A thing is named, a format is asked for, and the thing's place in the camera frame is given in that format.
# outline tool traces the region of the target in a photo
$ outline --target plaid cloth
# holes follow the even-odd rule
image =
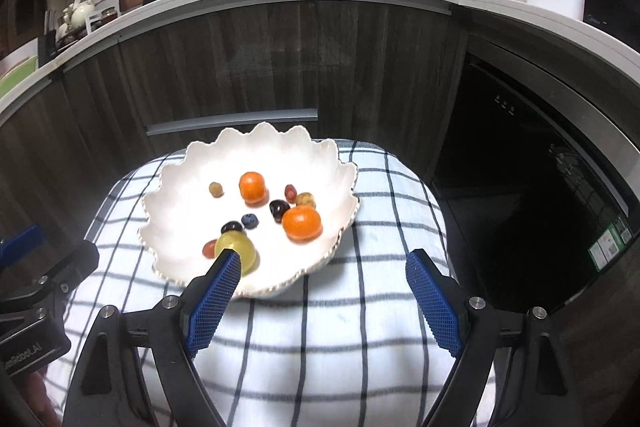
[[[362,204],[335,258],[272,299],[229,304],[213,341],[194,364],[228,426],[419,426],[451,369],[404,275],[406,254],[424,248],[443,273],[444,220],[433,195],[393,155],[372,144],[338,140],[340,159],[358,165]],[[158,188],[153,160],[111,190],[86,238],[100,251],[97,270],[70,299],[71,350],[49,366],[46,385],[58,412],[97,312],[153,307],[181,288],[156,277],[138,242],[146,221],[140,199]],[[140,349],[161,426],[174,424],[152,353]],[[474,425],[486,425],[495,399],[490,374]]]

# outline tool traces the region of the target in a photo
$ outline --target silver bolt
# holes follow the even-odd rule
[[[162,308],[167,308],[170,310],[171,308],[175,308],[178,304],[177,296],[175,295],[167,295],[164,299],[162,299]]]
[[[113,315],[115,311],[116,311],[116,306],[111,306],[110,304],[107,304],[104,308],[100,310],[100,317],[104,319],[108,319],[109,317],[111,317],[111,315]]]
[[[538,319],[546,319],[546,310],[542,306],[533,306],[531,313]]]
[[[469,299],[469,306],[475,310],[481,310],[486,306],[486,302],[482,297],[471,297]]]

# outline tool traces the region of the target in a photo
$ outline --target blueberry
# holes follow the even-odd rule
[[[243,228],[242,228],[242,225],[237,221],[229,221],[228,223],[225,223],[224,225],[222,225],[222,228],[220,229],[220,233],[222,234],[222,233],[228,232],[229,230],[238,230],[238,232],[242,232]]]
[[[241,221],[247,230],[253,230],[258,226],[258,216],[255,214],[244,214]]]
[[[276,223],[282,222],[282,216],[287,210],[289,210],[291,206],[287,201],[284,200],[273,200],[269,203],[269,210],[271,211],[271,216],[275,219]]]

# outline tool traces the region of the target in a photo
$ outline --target fruit bowl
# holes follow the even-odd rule
[[[249,171],[265,179],[269,194],[263,204],[248,205],[240,195],[239,179]],[[266,122],[247,134],[226,128],[215,142],[192,142],[182,162],[162,167],[160,187],[142,198],[146,225],[138,237],[155,257],[156,274],[186,285],[213,263],[203,256],[203,245],[217,239],[225,223],[253,213],[259,224],[245,233],[257,261],[234,297],[266,298],[333,258],[360,206],[353,193],[357,177],[354,163],[338,159],[334,140],[313,142],[301,125],[284,133]],[[221,197],[209,193],[211,182],[222,184]],[[271,215],[269,202],[285,199],[289,184],[316,199],[322,232],[313,240],[290,240]]]

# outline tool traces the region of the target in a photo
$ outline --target countertop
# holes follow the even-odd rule
[[[0,124],[51,82],[58,68],[70,69],[97,52],[135,35],[181,19],[233,7],[289,0],[158,0],[129,11],[81,39],[0,98]],[[449,13],[451,6],[484,10],[542,28],[574,42],[640,84],[640,54],[581,21],[514,0],[359,0],[400,4]]]

